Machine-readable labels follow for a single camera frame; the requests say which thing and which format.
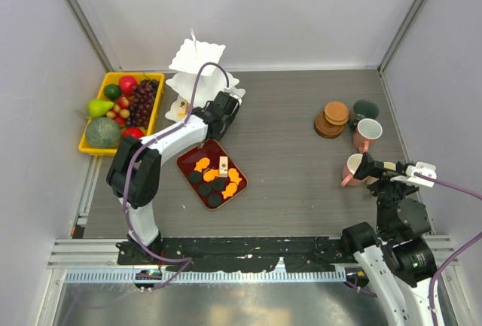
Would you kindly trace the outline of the cream cake with chocolate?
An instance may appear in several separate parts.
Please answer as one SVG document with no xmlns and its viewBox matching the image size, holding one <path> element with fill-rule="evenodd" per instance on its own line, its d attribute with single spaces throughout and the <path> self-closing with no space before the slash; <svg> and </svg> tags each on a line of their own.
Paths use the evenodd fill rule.
<svg viewBox="0 0 482 326">
<path fill-rule="evenodd" d="M 227 156 L 219 157 L 218 174 L 220 178 L 228 177 L 229 161 Z"/>
</svg>

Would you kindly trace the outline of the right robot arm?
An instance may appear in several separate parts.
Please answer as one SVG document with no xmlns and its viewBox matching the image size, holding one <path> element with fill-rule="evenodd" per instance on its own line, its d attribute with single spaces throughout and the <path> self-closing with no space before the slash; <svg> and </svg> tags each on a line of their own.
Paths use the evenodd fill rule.
<svg viewBox="0 0 482 326">
<path fill-rule="evenodd" d="M 437 267 L 423 238 L 432 228 L 426 206 L 411 194 L 434 186 L 435 166 L 396 163 L 390 169 L 365 152 L 352 176 L 374 178 L 368 190 L 377 201 L 377 224 L 344 229 L 342 255 L 361 266 L 390 325 L 433 325 L 441 316 L 439 302 L 429 299 Z"/>
</svg>

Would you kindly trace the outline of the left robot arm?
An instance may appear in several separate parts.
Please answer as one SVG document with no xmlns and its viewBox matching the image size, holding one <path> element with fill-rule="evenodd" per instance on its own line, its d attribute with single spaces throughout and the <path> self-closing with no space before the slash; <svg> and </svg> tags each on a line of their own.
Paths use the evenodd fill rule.
<svg viewBox="0 0 482 326">
<path fill-rule="evenodd" d="M 152 201 L 162 165 L 184 149 L 219 141 L 233 123 L 241 98 L 221 91 L 203 107 L 190 110 L 184 120 L 142 139 L 121 140 L 106 181 L 118 197 L 128 226 L 129 244 L 144 264 L 161 260 L 163 239 L 154 219 Z"/>
</svg>

